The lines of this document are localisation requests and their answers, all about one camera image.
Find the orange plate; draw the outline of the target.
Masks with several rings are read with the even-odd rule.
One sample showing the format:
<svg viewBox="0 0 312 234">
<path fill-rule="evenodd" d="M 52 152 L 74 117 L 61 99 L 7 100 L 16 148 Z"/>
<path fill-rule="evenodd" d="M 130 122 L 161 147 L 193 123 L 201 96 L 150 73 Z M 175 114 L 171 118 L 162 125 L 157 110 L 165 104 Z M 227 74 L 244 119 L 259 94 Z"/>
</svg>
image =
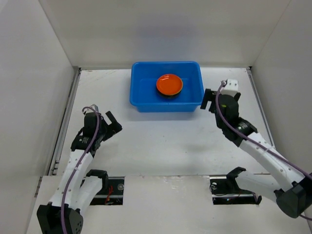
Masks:
<svg viewBox="0 0 312 234">
<path fill-rule="evenodd" d="M 165 74 L 156 81 L 156 89 L 165 96 L 174 96 L 181 92 L 183 88 L 182 79 L 174 74 Z"/>
</svg>

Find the black plate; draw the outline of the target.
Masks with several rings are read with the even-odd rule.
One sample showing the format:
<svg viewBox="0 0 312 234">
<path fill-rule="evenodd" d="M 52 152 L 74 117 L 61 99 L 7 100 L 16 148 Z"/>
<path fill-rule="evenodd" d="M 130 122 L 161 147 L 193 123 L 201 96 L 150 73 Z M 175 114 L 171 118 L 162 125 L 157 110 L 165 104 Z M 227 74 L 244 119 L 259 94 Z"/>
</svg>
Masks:
<svg viewBox="0 0 312 234">
<path fill-rule="evenodd" d="M 174 95 L 165 95 L 165 94 L 161 93 L 159 90 L 157 90 L 156 92 L 157 92 L 157 94 L 158 94 L 160 97 L 162 97 L 162 98 L 164 98 L 164 99 L 175 99 L 175 98 L 177 98 L 177 97 L 180 95 L 180 93 L 181 93 L 181 92 L 179 92 L 179 93 L 176 93 L 176 94 L 174 94 Z"/>
</svg>

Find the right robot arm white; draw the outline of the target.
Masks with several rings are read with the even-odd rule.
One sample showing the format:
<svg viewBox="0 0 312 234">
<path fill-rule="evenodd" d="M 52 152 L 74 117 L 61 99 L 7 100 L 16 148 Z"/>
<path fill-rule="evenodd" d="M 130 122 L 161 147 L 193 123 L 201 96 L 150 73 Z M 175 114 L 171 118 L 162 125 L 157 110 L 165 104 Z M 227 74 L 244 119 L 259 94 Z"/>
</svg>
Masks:
<svg viewBox="0 0 312 234">
<path fill-rule="evenodd" d="M 209 112 L 215 115 L 225 138 L 253 157 L 271 179 L 257 178 L 237 167 L 227 174 L 227 189 L 233 193 L 240 189 L 259 193 L 275 202 L 287 216 L 302 216 L 312 204 L 312 175 L 286 160 L 250 122 L 239 116 L 239 98 L 239 92 L 231 96 L 206 89 L 200 108 L 206 109 L 209 103 Z"/>
</svg>

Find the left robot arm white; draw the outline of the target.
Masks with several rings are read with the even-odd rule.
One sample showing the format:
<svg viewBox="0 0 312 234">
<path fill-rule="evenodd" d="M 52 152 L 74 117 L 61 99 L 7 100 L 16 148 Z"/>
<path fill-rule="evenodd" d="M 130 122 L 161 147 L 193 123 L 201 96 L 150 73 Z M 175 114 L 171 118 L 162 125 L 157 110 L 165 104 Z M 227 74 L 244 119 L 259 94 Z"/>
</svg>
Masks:
<svg viewBox="0 0 312 234">
<path fill-rule="evenodd" d="M 108 111 L 107 123 L 96 105 L 83 108 L 84 126 L 71 144 L 67 166 L 56 191 L 46 205 L 39 205 L 37 219 L 44 234 L 79 234 L 84 213 L 98 193 L 106 193 L 105 203 L 117 191 L 104 170 L 89 169 L 102 142 L 122 130 Z"/>
</svg>

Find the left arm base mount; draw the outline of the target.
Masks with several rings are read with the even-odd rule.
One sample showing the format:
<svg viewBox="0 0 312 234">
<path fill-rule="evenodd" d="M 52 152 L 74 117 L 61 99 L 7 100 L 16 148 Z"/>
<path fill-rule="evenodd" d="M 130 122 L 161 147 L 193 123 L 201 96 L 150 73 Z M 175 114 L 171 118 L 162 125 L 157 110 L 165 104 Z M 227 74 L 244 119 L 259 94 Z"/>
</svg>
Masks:
<svg viewBox="0 0 312 234">
<path fill-rule="evenodd" d="M 125 177 L 108 177 L 107 188 L 101 189 L 90 205 L 116 206 L 123 205 Z"/>
</svg>

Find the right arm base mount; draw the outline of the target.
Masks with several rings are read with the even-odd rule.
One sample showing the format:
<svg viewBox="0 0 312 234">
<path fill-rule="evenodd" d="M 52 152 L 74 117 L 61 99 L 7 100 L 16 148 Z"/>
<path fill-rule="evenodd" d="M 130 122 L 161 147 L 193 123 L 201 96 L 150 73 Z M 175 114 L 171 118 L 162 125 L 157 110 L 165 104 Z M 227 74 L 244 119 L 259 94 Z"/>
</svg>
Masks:
<svg viewBox="0 0 312 234">
<path fill-rule="evenodd" d="M 211 176 L 209 189 L 214 205 L 259 205 L 262 201 L 261 195 L 239 188 L 225 175 Z"/>
</svg>

